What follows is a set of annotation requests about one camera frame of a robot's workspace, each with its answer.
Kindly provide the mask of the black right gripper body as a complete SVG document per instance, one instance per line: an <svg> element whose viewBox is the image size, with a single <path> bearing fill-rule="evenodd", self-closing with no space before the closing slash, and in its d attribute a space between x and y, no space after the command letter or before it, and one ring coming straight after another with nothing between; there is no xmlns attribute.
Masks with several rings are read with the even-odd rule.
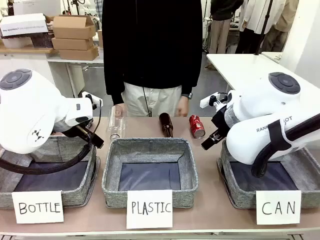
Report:
<svg viewBox="0 0 320 240"><path fill-rule="evenodd" d="M216 127L215 135L227 135L229 132L229 126L225 120L225 109L220 109L212 117L211 121Z"/></svg>

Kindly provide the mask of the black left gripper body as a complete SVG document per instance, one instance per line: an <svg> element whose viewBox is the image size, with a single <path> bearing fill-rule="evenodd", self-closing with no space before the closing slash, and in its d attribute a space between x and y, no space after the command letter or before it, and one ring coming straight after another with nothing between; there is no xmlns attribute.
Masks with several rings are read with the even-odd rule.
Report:
<svg viewBox="0 0 320 240"><path fill-rule="evenodd" d="M82 140L86 141L87 143L95 143L94 136L95 133L90 131L86 127L81 127L80 125L76 125L71 127L69 130L66 131L66 136L68 138L75 138L79 137Z"/></svg>

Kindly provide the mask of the person's left hand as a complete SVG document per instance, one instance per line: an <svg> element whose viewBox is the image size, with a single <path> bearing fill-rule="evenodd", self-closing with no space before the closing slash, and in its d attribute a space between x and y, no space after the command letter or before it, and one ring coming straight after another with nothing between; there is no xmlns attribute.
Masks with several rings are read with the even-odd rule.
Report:
<svg viewBox="0 0 320 240"><path fill-rule="evenodd" d="M181 96L176 106L176 117L186 117L189 112L189 99L186 96Z"/></svg>

